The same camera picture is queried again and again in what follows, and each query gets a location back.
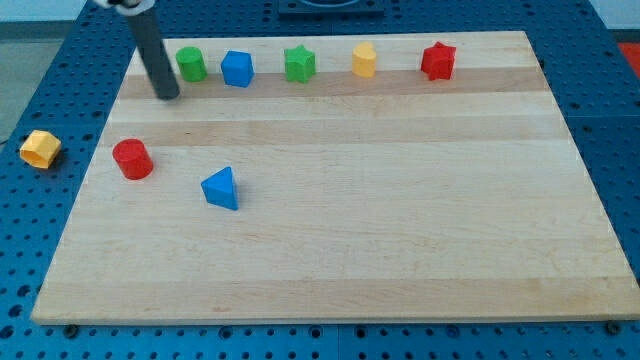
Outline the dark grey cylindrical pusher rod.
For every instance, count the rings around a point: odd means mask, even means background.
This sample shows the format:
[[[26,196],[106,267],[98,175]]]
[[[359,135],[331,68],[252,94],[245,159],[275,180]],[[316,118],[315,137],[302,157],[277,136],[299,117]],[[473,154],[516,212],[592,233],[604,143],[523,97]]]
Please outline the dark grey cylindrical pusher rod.
[[[136,42],[155,95],[161,100],[179,96],[180,88],[166,52],[154,3],[123,3],[122,14]]]

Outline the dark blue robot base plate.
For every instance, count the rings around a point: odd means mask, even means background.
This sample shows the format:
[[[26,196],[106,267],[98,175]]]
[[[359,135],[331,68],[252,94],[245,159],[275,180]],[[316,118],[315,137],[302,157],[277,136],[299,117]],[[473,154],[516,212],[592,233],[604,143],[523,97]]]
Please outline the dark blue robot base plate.
[[[334,15],[383,15],[383,0],[278,0],[280,18]]]

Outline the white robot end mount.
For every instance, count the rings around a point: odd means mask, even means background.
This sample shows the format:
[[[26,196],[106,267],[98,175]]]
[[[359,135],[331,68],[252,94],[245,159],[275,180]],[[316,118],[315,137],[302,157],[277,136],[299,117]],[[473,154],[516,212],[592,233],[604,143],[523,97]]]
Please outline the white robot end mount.
[[[93,0],[98,6],[114,8],[121,15],[140,15],[155,6],[155,0]]]

